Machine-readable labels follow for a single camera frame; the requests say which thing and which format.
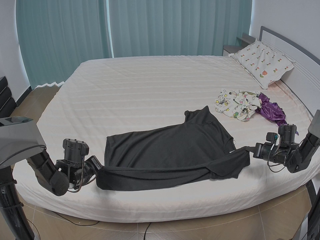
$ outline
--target purple garment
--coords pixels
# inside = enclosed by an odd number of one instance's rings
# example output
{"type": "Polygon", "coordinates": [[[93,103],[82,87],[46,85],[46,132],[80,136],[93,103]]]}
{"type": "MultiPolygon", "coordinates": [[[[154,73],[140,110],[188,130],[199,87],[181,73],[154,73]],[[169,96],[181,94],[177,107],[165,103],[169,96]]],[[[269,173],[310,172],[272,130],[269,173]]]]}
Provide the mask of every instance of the purple garment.
{"type": "Polygon", "coordinates": [[[271,103],[270,99],[263,93],[261,93],[258,98],[261,99],[262,105],[261,108],[256,109],[257,113],[266,119],[276,122],[278,126],[287,125],[286,114],[282,108],[278,106],[278,103],[271,103]]]}

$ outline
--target white bed sheet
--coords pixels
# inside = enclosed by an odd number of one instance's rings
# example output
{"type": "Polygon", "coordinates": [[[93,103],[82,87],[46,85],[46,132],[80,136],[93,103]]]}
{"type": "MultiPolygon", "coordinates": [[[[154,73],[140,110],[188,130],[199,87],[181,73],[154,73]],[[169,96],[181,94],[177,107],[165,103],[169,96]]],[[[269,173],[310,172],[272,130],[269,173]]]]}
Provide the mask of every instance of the white bed sheet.
{"type": "MultiPolygon", "coordinates": [[[[214,109],[220,89],[262,91],[284,109],[287,122],[296,124],[300,142],[310,115],[280,81],[262,90],[230,57],[154,56],[90,60],[82,63],[63,84],[43,112],[39,130],[51,159],[63,158],[62,141],[87,142],[90,155],[104,163],[106,137],[184,122],[185,110],[208,105],[234,137],[236,147],[265,142],[275,123],[254,114],[240,122],[214,109]]],[[[291,174],[272,173],[266,161],[253,159],[238,179],[204,180],[167,189],[146,191],[101,190],[93,182],[79,193],[55,196],[42,188],[26,161],[15,165],[18,192],[29,203],[72,216],[107,222],[155,222],[226,214],[246,209],[297,189],[320,168],[319,151],[309,167],[291,174]]]]}

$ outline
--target brown tile floor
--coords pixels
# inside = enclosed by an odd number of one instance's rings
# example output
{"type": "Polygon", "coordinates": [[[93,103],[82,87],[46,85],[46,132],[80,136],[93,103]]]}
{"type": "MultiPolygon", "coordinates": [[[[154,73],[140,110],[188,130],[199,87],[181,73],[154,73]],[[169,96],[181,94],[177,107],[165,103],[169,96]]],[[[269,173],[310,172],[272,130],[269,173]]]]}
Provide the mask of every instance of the brown tile floor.
{"type": "MultiPolygon", "coordinates": [[[[59,90],[57,86],[33,90],[12,115],[38,121],[59,90]]],[[[42,240],[143,240],[148,223],[100,222],[95,226],[76,226],[53,212],[21,201],[27,218],[38,228],[42,240]]],[[[310,209],[305,186],[246,210],[207,218],[153,222],[147,240],[288,240],[293,237],[310,209]]],[[[93,224],[91,220],[63,215],[76,224],[93,224]]],[[[0,215],[1,239],[14,237],[0,215]]]]}

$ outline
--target curtain fold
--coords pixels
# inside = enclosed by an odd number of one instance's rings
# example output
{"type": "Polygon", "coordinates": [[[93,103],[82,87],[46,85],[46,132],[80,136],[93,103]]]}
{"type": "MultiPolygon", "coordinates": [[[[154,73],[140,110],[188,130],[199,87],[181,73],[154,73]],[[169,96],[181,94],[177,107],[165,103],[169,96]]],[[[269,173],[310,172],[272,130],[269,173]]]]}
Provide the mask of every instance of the curtain fold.
{"type": "Polygon", "coordinates": [[[106,0],[17,0],[22,59],[32,88],[66,81],[80,63],[111,57],[106,0]]]}
{"type": "Polygon", "coordinates": [[[109,0],[114,57],[222,55],[249,33],[252,0],[109,0]]]}

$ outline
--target pillowcase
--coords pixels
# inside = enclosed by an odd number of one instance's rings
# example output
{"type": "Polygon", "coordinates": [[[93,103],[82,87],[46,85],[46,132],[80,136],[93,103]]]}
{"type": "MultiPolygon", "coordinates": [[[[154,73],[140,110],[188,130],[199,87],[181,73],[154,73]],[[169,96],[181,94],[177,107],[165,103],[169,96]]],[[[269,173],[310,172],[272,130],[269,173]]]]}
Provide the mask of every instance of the pillowcase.
{"type": "Polygon", "coordinates": [[[294,68],[286,56],[271,50],[259,40],[229,56],[242,65],[263,89],[294,68]]]}

